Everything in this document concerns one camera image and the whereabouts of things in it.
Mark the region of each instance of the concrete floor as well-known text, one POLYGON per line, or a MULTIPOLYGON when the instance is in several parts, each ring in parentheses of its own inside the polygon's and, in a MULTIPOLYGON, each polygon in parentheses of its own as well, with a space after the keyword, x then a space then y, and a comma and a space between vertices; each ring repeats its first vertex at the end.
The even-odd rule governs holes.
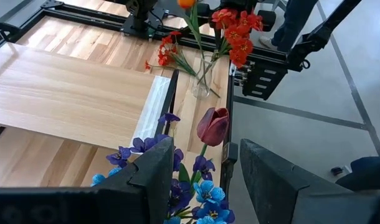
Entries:
MULTIPOLYGON (((320 24, 340 2, 318 2, 302 34, 320 24)), ((255 11, 270 8, 259 4, 255 11)), ((283 22, 283 11, 275 12, 275 27, 263 33, 267 37, 283 22)), ((259 35, 252 35, 258 46, 259 35)), ((256 102, 234 103, 232 141, 239 144, 242 138, 250 139, 334 182, 338 178, 330 174, 332 167, 380 155, 380 0, 359 3, 336 28, 328 45, 307 59, 311 67, 289 72, 265 101, 271 110, 262 108, 266 104, 259 99, 242 96, 241 88, 236 87, 235 95, 256 102), (306 112, 317 119, 306 118, 306 112)), ((235 165, 229 195, 236 223, 258 223, 240 162, 235 165)))

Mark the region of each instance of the tulip bud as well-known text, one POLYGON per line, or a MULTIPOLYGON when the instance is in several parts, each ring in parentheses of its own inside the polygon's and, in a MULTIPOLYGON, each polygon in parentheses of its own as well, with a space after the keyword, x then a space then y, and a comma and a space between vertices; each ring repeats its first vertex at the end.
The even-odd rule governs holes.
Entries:
POLYGON ((183 9, 189 9, 194 5, 195 2, 196 0, 178 0, 178 5, 183 9))
POLYGON ((209 108, 197 126, 197 135, 208 146, 219 145, 229 128, 229 112, 226 108, 209 108))

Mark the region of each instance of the clear glass vase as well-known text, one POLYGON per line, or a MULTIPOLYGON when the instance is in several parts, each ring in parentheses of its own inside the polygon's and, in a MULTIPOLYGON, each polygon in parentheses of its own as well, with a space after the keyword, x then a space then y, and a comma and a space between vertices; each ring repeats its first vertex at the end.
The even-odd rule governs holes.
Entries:
POLYGON ((211 92, 212 72, 216 61, 212 61, 212 53, 204 52, 204 59, 201 59, 197 78, 192 84, 192 94, 196 98, 206 98, 211 92))

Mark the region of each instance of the shoe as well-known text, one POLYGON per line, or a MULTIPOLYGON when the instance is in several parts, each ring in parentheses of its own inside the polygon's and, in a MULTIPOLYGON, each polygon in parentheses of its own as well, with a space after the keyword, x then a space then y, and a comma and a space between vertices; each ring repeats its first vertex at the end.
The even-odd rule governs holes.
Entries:
POLYGON ((272 44, 272 38, 268 38, 268 37, 260 36, 260 37, 259 37, 259 42, 260 42, 263 46, 265 46, 265 47, 267 47, 267 48, 269 48, 269 49, 277 50, 277 47, 274 46, 274 45, 272 44))

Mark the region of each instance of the wood grain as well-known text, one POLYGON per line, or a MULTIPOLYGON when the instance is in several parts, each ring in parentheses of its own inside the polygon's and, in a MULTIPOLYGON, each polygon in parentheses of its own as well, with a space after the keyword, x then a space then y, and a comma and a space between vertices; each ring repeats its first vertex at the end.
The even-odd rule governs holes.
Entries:
POLYGON ((0 48, 0 125, 129 146, 154 76, 16 44, 0 48))
MULTIPOLYGON (((121 16, 128 15, 125 6, 112 2, 101 0, 66 0, 65 2, 121 16)), ((173 27, 186 25, 180 18, 166 19, 164 24, 173 27)), ((201 27, 201 32, 213 34, 212 29, 207 25, 201 27)), ((43 18, 18 41, 18 44, 164 77, 170 77, 173 72, 170 69, 145 70, 146 60, 157 65, 159 41, 148 42, 135 37, 124 37, 118 32, 50 17, 43 18)), ((199 60, 199 51, 196 49, 184 48, 184 54, 189 63, 194 64, 196 60, 199 60)), ((221 98, 210 95, 202 100, 196 99, 191 93, 193 77, 185 73, 179 74, 174 113, 182 120, 171 126, 170 135, 174 133, 175 145, 184 151, 184 164, 188 170, 192 170, 194 159, 201 151, 202 143, 194 132, 199 120, 210 107, 226 107, 228 71, 229 59, 221 58, 215 66, 212 79, 212 88, 219 93, 221 98)), ((37 143, 39 140, 34 136, 42 135, 15 128, 7 128, 2 134, 0 137, 0 186, 89 186, 94 174, 107 175, 113 168, 105 156, 116 152, 116 149, 80 144, 79 147, 75 146, 69 151, 62 147, 65 141, 61 139, 42 136, 43 144, 39 144, 37 143), (48 148, 44 147, 46 140, 51 141, 47 144, 48 148), (48 153, 43 155, 44 161, 37 164, 35 159, 39 157, 33 155, 40 153, 41 150, 48 153), (12 171, 11 168, 18 163, 19 167, 25 164, 28 168, 12 171), (36 177, 28 177, 30 181, 25 182, 25 177, 34 175, 29 173, 34 169, 40 171, 36 172, 36 177), (17 177, 18 174, 23 178, 12 181, 11 178, 17 177)), ((219 185, 221 154, 222 145, 208 148, 206 152, 206 157, 212 158, 216 166, 216 171, 213 173, 216 185, 219 185)))

